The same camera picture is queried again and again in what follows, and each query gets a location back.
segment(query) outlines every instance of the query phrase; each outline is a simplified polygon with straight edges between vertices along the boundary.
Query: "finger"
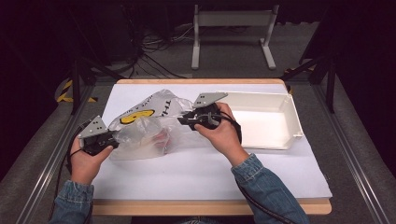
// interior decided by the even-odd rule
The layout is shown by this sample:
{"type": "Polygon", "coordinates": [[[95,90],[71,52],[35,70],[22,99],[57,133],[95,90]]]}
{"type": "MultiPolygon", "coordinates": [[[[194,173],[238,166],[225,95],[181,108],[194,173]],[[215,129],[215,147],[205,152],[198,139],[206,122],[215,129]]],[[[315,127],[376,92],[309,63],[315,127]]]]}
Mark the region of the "finger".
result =
{"type": "Polygon", "coordinates": [[[70,149],[70,154],[74,153],[75,151],[79,150],[80,146],[79,146],[79,139],[76,137],[73,141],[73,145],[72,148],[70,149]]]}
{"type": "Polygon", "coordinates": [[[210,130],[207,129],[206,127],[202,126],[201,124],[195,124],[194,125],[195,130],[200,133],[201,135],[203,135],[204,137],[208,137],[210,130]]]}
{"type": "Polygon", "coordinates": [[[233,117],[233,111],[231,110],[231,108],[227,104],[224,104],[224,103],[216,103],[216,104],[218,105],[218,109],[221,112],[224,112],[227,115],[229,115],[232,119],[235,119],[233,117]]]}
{"type": "Polygon", "coordinates": [[[102,162],[110,155],[110,153],[113,151],[113,149],[114,149],[113,146],[108,146],[94,157],[96,160],[99,160],[99,162],[102,162]]]}

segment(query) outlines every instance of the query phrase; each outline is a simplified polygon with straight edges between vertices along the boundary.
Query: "white paper sheet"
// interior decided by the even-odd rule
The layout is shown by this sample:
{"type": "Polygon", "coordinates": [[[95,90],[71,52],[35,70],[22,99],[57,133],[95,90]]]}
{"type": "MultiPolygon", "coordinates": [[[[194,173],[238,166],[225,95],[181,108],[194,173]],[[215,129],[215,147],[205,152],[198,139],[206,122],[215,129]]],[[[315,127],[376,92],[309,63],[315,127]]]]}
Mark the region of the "white paper sheet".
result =
{"type": "MultiPolygon", "coordinates": [[[[168,89],[192,102],[200,92],[249,91],[285,93],[279,84],[116,84],[103,115],[105,125],[152,93],[168,89]]],[[[289,150],[250,150],[276,173],[299,199],[330,198],[307,139],[289,150]]],[[[105,160],[94,179],[95,199],[113,200],[238,200],[243,199],[231,165],[213,147],[179,148],[160,158],[141,161],[105,160]]]]}

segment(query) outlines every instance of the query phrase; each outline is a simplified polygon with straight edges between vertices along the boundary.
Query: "yellow label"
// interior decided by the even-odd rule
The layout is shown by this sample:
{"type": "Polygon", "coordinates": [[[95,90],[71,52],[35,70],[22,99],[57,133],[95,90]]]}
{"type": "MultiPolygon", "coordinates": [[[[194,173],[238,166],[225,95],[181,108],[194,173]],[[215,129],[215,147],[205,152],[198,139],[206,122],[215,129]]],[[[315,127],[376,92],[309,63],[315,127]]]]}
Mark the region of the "yellow label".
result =
{"type": "Polygon", "coordinates": [[[133,114],[130,114],[126,117],[121,118],[120,123],[121,124],[130,124],[140,117],[150,117],[152,114],[154,114],[154,112],[155,112],[155,110],[137,111],[137,112],[134,112],[133,114]]]}

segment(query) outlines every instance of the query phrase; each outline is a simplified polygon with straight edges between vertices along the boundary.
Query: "metal frame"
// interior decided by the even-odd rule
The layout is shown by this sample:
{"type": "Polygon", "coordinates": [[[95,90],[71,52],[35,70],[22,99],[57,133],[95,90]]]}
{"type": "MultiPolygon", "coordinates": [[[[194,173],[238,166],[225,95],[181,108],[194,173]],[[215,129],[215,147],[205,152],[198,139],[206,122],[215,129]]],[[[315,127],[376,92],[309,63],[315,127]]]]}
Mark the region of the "metal frame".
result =
{"type": "Polygon", "coordinates": [[[272,10],[262,11],[200,11],[198,5],[194,10],[194,45],[192,49],[191,68],[199,68],[200,55],[200,26],[266,26],[265,38],[260,39],[262,51],[267,61],[268,68],[276,69],[274,58],[269,49],[271,34],[274,29],[279,5],[272,10]]]}
{"type": "Polygon", "coordinates": [[[361,169],[361,165],[359,164],[359,161],[353,152],[352,146],[347,141],[347,137],[344,134],[337,117],[327,107],[327,96],[325,95],[323,89],[320,87],[320,85],[313,85],[312,87],[323,111],[326,114],[328,121],[334,129],[338,142],[341,145],[341,153],[346,160],[346,164],[356,181],[356,185],[361,191],[361,195],[363,196],[363,199],[366,202],[375,223],[390,223],[384,209],[381,206],[381,203],[374,193],[369,179],[361,169]]]}
{"type": "Polygon", "coordinates": [[[29,199],[23,207],[16,223],[30,222],[30,219],[32,218],[35,210],[39,206],[41,199],[43,198],[44,193],[46,192],[47,187],[49,186],[56,169],[62,162],[64,153],[66,152],[68,147],[68,143],[70,142],[74,129],[77,126],[78,117],[81,114],[84,105],[86,104],[86,102],[88,102],[92,90],[93,86],[86,86],[86,88],[84,88],[82,93],[81,105],[76,110],[76,113],[74,115],[71,115],[69,120],[67,121],[64,127],[64,131],[62,132],[62,135],[58,143],[56,144],[55,149],[53,149],[52,154],[49,157],[49,161],[47,162],[43,172],[39,176],[35,184],[35,188],[30,194],[29,199]]]}

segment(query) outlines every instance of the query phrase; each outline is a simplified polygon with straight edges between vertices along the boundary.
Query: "white tray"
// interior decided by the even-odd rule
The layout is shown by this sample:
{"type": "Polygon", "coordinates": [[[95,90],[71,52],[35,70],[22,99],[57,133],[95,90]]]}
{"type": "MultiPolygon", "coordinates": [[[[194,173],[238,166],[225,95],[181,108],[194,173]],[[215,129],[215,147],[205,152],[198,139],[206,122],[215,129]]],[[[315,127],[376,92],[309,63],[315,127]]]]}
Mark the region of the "white tray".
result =
{"type": "Polygon", "coordinates": [[[229,92],[226,103],[242,128],[242,147],[289,149],[304,133],[290,94],[229,92]]]}

